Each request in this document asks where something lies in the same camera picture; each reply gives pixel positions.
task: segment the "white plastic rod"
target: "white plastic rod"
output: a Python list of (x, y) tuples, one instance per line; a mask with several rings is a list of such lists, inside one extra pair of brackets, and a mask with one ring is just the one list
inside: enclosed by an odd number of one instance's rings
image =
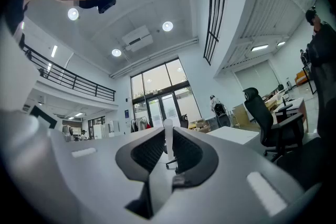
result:
[(171, 119), (165, 119), (163, 122), (164, 125), (164, 132), (166, 135), (166, 146), (167, 146), (167, 153), (168, 153), (168, 160), (174, 159), (174, 152), (173, 152), (173, 121)]

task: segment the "doorway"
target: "doorway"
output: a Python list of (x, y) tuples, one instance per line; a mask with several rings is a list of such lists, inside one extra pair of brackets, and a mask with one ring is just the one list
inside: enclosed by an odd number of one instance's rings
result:
[(173, 126), (181, 126), (181, 112), (174, 92), (147, 99), (147, 107), (150, 124), (153, 127), (163, 127), (165, 119), (171, 119)]

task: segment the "ceiling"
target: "ceiling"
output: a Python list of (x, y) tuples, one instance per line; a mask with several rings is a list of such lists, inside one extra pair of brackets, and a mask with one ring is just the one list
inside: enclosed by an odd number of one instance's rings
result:
[(108, 113), (111, 110), (98, 108), (96, 106), (83, 105), (80, 103), (71, 102), (62, 98), (55, 97), (50, 94), (32, 89), (30, 92), (26, 105), (31, 106), (34, 102), (42, 103), (43, 108), (51, 113), (63, 117), (75, 117), (76, 114), (82, 112), (83, 114), (76, 117), (77, 119), (101, 113)]
[[(223, 69), (245, 64), (267, 54), (274, 54), (304, 19), (304, 13), (316, 0), (247, 0), (246, 20), (239, 26), (238, 40), (226, 56)], [(266, 49), (251, 51), (255, 46), (268, 44)]]
[[(26, 15), (46, 33), (60, 40), (74, 53), (98, 65), (109, 73), (172, 45), (189, 40), (193, 33), (189, 0), (117, 0), (112, 8), (99, 14), (95, 8), (81, 9), (80, 18), (67, 17), (67, 4), (55, 0), (33, 0)], [(162, 25), (174, 25), (165, 32)], [(122, 37), (146, 26), (153, 43), (135, 52), (125, 51)], [(113, 49), (120, 49), (122, 56), (112, 56)]]

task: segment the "ceiling light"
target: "ceiling light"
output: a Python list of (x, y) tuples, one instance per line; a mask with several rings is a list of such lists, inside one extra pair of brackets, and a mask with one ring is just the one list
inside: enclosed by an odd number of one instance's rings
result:
[(70, 20), (77, 20), (78, 17), (79, 17), (78, 10), (76, 10), (75, 8), (71, 8), (68, 11), (68, 17), (69, 17)]
[(262, 45), (262, 46), (257, 46), (257, 47), (253, 47), (251, 49), (251, 51), (262, 50), (262, 49), (266, 49), (267, 47), (268, 47), (268, 44), (267, 45)]
[(53, 51), (52, 51), (52, 53), (51, 53), (51, 57), (54, 57), (54, 56), (55, 56), (56, 50), (57, 50), (57, 46), (54, 45)]
[(113, 56), (116, 56), (116, 57), (119, 57), (119, 56), (121, 55), (121, 51), (118, 50), (118, 49), (114, 49), (114, 50), (112, 51), (112, 55), (113, 55)]
[(162, 25), (162, 29), (166, 32), (170, 31), (173, 29), (173, 23), (172, 22), (165, 22), (163, 25)]

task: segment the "ceiling vent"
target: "ceiling vent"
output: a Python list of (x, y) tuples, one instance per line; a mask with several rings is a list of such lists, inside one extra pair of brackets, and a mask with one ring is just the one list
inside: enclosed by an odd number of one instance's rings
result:
[(126, 43), (126, 50), (135, 52), (151, 43), (153, 43), (153, 37), (149, 33), (146, 25), (143, 25), (136, 30), (128, 33), (122, 37), (122, 40)]

